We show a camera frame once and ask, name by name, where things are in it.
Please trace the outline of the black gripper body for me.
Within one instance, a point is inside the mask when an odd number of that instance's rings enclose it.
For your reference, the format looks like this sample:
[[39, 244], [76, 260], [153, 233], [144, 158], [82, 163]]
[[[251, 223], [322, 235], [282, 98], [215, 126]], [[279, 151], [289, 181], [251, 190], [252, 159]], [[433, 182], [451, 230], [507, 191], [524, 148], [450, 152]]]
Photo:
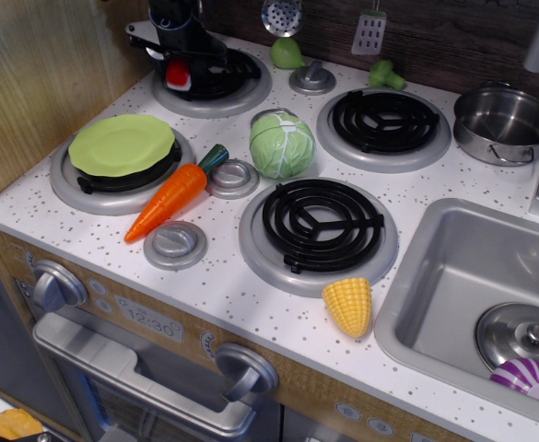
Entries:
[[149, 1], [148, 20], [128, 24], [125, 32], [132, 44], [165, 58], [228, 58], [227, 46], [196, 17], [193, 1]]

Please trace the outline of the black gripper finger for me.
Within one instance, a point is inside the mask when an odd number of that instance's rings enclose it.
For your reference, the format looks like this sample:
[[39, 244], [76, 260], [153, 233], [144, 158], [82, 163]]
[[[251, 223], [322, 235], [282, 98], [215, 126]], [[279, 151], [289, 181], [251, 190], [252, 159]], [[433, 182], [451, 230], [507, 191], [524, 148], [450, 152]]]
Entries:
[[157, 52], [150, 48], [146, 49], [146, 53], [148, 54], [150, 61], [154, 66], [156, 74], [160, 78], [161, 84], [163, 86], [167, 86], [169, 84], [169, 81], [167, 79], [167, 71], [170, 59], [166, 57], [163, 53]]
[[191, 86], [188, 91], [190, 99], [219, 99], [227, 92], [227, 70], [201, 60], [191, 61]]

